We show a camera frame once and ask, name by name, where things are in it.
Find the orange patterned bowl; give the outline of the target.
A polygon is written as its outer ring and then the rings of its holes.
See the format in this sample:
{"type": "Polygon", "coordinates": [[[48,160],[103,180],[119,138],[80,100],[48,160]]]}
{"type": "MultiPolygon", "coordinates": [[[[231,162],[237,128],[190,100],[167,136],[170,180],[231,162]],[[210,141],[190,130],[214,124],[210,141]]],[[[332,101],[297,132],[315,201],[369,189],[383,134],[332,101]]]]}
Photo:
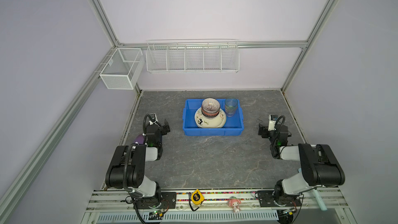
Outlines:
{"type": "Polygon", "coordinates": [[[216,118],[219,114],[220,114],[220,111],[217,111],[217,112],[214,112],[214,113],[208,113],[208,112],[206,112],[206,111],[202,111],[202,115],[203,115],[205,118],[208,118],[208,119],[214,119],[214,118],[216,118]]]}

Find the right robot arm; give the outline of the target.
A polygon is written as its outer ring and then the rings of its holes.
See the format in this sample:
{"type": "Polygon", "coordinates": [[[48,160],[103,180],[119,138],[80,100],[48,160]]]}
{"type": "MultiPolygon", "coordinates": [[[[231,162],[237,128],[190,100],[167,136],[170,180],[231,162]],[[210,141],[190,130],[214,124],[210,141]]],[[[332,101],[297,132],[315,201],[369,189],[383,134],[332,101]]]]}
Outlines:
{"type": "Polygon", "coordinates": [[[285,116],[270,115],[268,125],[259,124],[258,135],[270,142],[274,159],[298,161],[298,172],[279,180],[271,194],[278,206],[295,202],[301,194],[319,187],[336,187],[345,183],[345,173],[331,147],[326,144],[308,143],[289,145],[291,134],[285,125],[285,116]]]}

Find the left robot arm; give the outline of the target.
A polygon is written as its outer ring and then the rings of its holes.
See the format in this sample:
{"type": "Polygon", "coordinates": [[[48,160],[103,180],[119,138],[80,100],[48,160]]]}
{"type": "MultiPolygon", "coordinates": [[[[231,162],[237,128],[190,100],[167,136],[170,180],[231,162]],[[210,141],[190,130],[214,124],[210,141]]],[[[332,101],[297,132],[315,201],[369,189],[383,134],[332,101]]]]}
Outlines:
{"type": "Polygon", "coordinates": [[[162,138],[170,131],[169,123],[161,124],[155,113],[145,115],[143,133],[132,144],[116,147],[105,175],[106,187],[123,189],[133,203],[142,207],[159,207],[161,188],[145,175],[145,165],[161,159],[162,138]]]}

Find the green glass cup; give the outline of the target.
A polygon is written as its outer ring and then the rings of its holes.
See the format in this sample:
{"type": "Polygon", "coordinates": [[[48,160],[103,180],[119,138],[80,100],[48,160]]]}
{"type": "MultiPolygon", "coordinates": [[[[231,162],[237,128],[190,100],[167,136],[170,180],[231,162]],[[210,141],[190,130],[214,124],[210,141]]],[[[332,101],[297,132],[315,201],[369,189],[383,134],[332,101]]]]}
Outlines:
{"type": "Polygon", "coordinates": [[[238,108],[238,99],[227,98],[224,104],[225,104],[225,112],[235,112],[238,108]]]}

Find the cream painted plate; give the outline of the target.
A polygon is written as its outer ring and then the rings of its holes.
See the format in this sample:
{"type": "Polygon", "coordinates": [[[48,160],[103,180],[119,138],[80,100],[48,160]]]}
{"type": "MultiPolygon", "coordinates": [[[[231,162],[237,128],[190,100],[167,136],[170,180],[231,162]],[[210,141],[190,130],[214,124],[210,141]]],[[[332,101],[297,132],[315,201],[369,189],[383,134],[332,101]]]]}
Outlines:
{"type": "Polygon", "coordinates": [[[227,122],[227,115],[220,109],[219,114],[214,118],[207,118],[203,115],[201,108],[194,114],[194,120],[199,128],[222,128],[227,122]]]}

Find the purple striped bowl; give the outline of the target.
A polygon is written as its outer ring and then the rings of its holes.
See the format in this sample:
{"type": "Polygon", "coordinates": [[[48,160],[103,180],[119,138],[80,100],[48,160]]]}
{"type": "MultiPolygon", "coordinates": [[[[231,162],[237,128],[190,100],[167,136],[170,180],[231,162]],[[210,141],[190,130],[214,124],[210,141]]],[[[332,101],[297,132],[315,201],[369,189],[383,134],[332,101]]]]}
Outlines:
{"type": "Polygon", "coordinates": [[[201,108],[208,114],[215,114],[220,110],[220,103],[217,99],[206,98],[203,100],[201,108]]]}

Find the pink glass cup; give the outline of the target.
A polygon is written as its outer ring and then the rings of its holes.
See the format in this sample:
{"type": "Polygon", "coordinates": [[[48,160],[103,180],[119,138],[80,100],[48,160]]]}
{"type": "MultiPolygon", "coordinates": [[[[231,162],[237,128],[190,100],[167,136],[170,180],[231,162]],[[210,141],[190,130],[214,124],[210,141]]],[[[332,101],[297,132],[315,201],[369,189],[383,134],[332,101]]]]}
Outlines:
{"type": "Polygon", "coordinates": [[[235,112],[226,112],[227,117],[233,117],[236,114],[235,112]]]}

